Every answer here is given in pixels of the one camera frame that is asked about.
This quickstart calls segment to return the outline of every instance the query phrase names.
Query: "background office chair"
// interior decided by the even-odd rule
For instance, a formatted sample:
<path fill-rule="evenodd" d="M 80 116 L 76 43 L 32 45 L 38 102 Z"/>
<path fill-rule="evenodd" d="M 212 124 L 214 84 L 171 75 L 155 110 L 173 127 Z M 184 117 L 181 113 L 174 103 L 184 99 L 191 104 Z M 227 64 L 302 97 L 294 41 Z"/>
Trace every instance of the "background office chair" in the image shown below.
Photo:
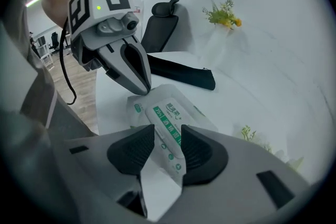
<path fill-rule="evenodd" d="M 59 42 L 58 42 L 58 34 L 56 32 L 53 32 L 51 35 L 51 42 L 53 43 L 52 46 L 49 46 L 49 49 L 55 49 L 51 54 L 53 54 L 54 52 L 58 52 L 59 48 Z"/>

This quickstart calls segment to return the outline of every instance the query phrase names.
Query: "white vase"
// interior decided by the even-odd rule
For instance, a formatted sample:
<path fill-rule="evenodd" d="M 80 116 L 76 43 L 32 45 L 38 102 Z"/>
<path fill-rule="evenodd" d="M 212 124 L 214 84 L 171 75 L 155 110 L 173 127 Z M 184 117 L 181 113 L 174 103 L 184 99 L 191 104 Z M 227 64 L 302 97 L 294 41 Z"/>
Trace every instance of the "white vase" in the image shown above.
<path fill-rule="evenodd" d="M 216 66 L 219 58 L 225 50 L 226 37 L 230 29 L 224 25 L 216 24 L 209 41 L 204 45 L 200 62 L 206 67 Z"/>

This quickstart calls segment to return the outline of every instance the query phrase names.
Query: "camera lens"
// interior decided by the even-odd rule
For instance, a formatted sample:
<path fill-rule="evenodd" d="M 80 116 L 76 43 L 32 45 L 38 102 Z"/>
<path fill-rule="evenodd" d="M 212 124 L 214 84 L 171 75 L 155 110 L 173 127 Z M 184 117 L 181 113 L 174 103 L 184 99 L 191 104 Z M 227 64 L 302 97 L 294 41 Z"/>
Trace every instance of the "camera lens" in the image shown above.
<path fill-rule="evenodd" d="M 129 22 L 129 23 L 127 24 L 127 29 L 128 29 L 128 30 L 133 30 L 133 29 L 135 29 L 135 27 L 137 26 L 136 24 L 137 24 L 136 21 L 131 21 L 131 22 Z"/>

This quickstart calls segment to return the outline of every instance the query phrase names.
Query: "wooden floor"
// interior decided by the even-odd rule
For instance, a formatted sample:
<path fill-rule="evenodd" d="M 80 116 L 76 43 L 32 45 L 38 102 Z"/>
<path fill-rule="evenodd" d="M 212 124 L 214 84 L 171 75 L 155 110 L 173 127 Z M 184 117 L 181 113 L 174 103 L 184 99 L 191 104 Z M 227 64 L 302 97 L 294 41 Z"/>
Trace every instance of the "wooden floor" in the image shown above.
<path fill-rule="evenodd" d="M 97 71 L 87 72 L 78 64 L 72 54 L 66 55 L 66 53 L 68 53 L 67 50 L 64 51 L 65 67 L 71 85 L 77 94 L 75 103 L 70 105 L 70 107 L 93 132 L 98 134 L 96 115 Z M 54 60 L 54 67 L 52 67 L 49 72 L 53 77 L 55 87 L 62 98 L 67 103 L 71 103 L 74 99 L 74 95 L 65 81 L 59 61 L 59 53 L 54 54 L 52 58 Z"/>

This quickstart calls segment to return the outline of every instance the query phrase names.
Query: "wet wipes package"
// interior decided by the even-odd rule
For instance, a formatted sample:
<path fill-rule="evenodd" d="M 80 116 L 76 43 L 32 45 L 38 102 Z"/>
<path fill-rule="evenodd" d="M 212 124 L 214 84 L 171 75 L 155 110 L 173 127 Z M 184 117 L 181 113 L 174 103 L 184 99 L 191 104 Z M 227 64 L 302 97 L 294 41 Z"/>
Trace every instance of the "wet wipes package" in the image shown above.
<path fill-rule="evenodd" d="M 182 191 L 186 166 L 181 125 L 218 129 L 171 84 L 152 89 L 145 96 L 129 97 L 127 114 L 131 127 L 155 125 L 154 149 L 141 171 L 141 186 L 148 219 L 157 221 Z"/>

